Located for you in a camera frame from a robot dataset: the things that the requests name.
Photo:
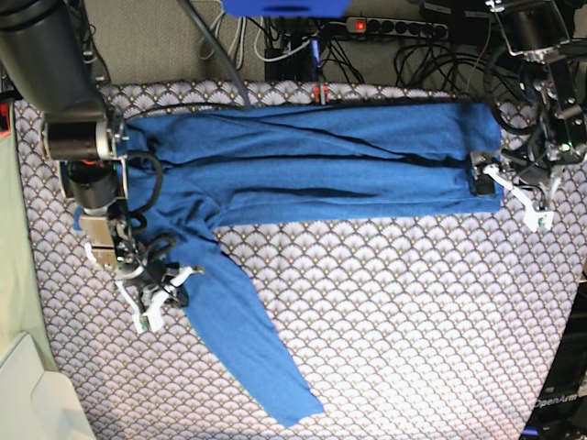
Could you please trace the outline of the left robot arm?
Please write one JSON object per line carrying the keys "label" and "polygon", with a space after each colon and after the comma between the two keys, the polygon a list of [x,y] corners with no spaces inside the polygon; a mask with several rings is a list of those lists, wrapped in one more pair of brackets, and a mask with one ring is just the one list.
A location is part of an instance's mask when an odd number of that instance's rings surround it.
{"label": "left robot arm", "polygon": [[486,59],[484,104],[327,105],[318,37],[283,72],[315,79],[316,109],[204,115],[187,146],[183,220],[208,239],[220,226],[494,212],[502,191],[533,231],[549,230],[561,174],[586,157],[586,127],[552,1],[492,1],[504,41]]}

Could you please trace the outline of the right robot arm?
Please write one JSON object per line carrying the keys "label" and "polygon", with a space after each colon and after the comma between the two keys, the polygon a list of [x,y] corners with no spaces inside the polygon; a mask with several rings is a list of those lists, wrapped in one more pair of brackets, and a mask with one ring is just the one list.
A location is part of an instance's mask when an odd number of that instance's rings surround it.
{"label": "right robot arm", "polygon": [[220,226],[497,211],[471,160],[500,143],[482,104],[164,107],[125,118],[93,85],[62,1],[4,1],[1,60],[119,290],[254,314]]}

